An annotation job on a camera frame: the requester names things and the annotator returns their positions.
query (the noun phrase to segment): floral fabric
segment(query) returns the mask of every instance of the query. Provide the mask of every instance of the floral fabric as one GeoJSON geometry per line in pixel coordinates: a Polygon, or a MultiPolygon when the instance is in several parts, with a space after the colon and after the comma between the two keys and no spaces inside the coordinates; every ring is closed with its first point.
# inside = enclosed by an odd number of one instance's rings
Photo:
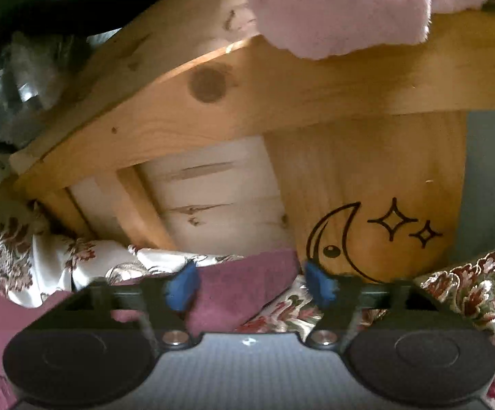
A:
{"type": "MultiPolygon", "coordinates": [[[[472,319],[477,328],[489,333],[495,345],[495,251],[473,263],[438,271],[418,278],[415,282],[455,312],[472,319]]],[[[365,311],[360,325],[368,327],[384,315],[384,310],[365,311]]],[[[305,340],[322,316],[312,301],[304,277],[298,276],[289,290],[236,331],[297,331],[301,339],[305,340]]],[[[495,378],[486,401],[495,409],[495,378]]]]}

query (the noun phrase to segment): ribbed gray surface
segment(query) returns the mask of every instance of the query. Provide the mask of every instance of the ribbed gray surface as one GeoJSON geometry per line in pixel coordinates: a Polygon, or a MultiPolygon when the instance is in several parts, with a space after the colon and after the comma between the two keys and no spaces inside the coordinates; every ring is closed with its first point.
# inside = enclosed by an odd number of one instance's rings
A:
{"type": "MultiPolygon", "coordinates": [[[[207,334],[197,347],[163,355],[135,392],[98,410],[316,408],[412,409],[368,392],[350,376],[339,356],[309,349],[290,333],[207,334]]],[[[457,410],[485,408],[473,403],[457,410]]]]}

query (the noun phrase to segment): moon eye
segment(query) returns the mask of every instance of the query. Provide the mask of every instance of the moon eye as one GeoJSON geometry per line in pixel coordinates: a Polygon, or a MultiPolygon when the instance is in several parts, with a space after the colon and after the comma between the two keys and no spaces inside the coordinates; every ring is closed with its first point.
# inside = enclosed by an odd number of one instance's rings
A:
{"type": "Polygon", "coordinates": [[[329,245],[323,249],[323,255],[331,259],[335,259],[340,256],[340,249],[338,246],[329,245]]]}

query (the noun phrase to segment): black line drawing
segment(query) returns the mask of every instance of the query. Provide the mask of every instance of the black line drawing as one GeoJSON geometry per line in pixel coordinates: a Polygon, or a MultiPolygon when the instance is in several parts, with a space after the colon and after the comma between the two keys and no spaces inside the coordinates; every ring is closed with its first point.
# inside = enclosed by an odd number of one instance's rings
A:
{"type": "Polygon", "coordinates": [[[352,262],[352,259],[350,259],[350,256],[348,255],[348,249],[347,249],[348,230],[350,229],[350,225],[352,224],[353,218],[358,212],[360,206],[361,206],[361,202],[349,203],[348,205],[341,206],[340,208],[336,208],[330,213],[325,214],[325,216],[323,216],[322,219],[319,220],[319,222],[315,225],[315,227],[310,232],[310,235],[308,236],[307,258],[308,260],[317,264],[324,272],[326,272],[325,268],[323,268],[320,262],[321,237],[323,235],[323,232],[325,231],[325,228],[327,227],[329,219],[332,216],[339,213],[340,211],[351,209],[352,211],[350,212],[350,216],[348,217],[346,224],[344,225],[344,229],[342,230],[342,241],[341,241],[342,249],[336,245],[328,245],[323,249],[323,255],[331,259],[335,259],[336,257],[339,257],[342,254],[344,255],[344,258],[346,259],[348,264],[358,274],[368,279],[369,281],[373,281],[381,284],[382,281],[378,281],[377,279],[373,279],[371,276],[367,276],[365,273],[363,273],[363,271],[361,271],[358,267],[356,267],[356,265],[352,262]]]}
{"type": "Polygon", "coordinates": [[[429,225],[429,220],[426,221],[424,227],[417,233],[412,233],[409,236],[416,237],[422,242],[422,249],[426,248],[426,244],[431,241],[434,237],[441,237],[442,234],[437,231],[433,231],[429,225]]]}
{"type": "Polygon", "coordinates": [[[386,230],[388,230],[388,233],[390,233],[390,242],[393,242],[393,236],[396,233],[396,231],[401,228],[403,225],[407,223],[413,223],[413,222],[418,222],[418,219],[411,219],[410,217],[405,216],[398,208],[397,208],[397,197],[394,197],[392,199],[392,206],[390,206],[390,209],[384,216],[379,217],[378,219],[371,219],[367,220],[368,223],[377,223],[379,225],[382,225],[386,230]],[[393,228],[386,223],[386,220],[395,214],[401,219],[401,222],[397,223],[393,228]]]}

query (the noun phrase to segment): crescent moon drawing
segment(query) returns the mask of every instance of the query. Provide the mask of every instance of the crescent moon drawing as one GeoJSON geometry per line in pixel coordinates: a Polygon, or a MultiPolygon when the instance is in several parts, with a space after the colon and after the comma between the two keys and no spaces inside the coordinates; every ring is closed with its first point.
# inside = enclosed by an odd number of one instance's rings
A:
{"type": "Polygon", "coordinates": [[[348,230],[350,229],[350,225],[352,224],[353,218],[358,212],[359,208],[361,207],[361,202],[355,202],[355,203],[349,203],[348,205],[341,206],[340,208],[336,208],[330,213],[326,214],[325,216],[320,219],[320,221],[315,225],[315,227],[312,229],[311,233],[308,236],[308,241],[307,241],[307,258],[308,260],[314,262],[316,265],[318,265],[320,268],[323,269],[323,266],[320,262],[320,243],[321,243],[321,238],[323,235],[323,232],[325,231],[329,220],[337,213],[341,211],[345,211],[348,209],[351,209],[350,215],[348,216],[348,219],[344,225],[344,228],[342,229],[342,239],[341,239],[341,248],[339,248],[336,245],[328,245],[325,248],[323,248],[322,253],[323,255],[334,259],[336,257],[339,257],[341,254],[344,255],[344,258],[348,262],[348,264],[352,267],[352,269],[363,276],[364,278],[368,279],[369,281],[372,282],[377,282],[377,283],[382,283],[382,281],[378,281],[377,279],[372,278],[371,276],[366,275],[361,271],[353,262],[352,259],[350,259],[350,256],[348,254],[348,248],[347,248],[347,243],[348,243],[348,230]]]}

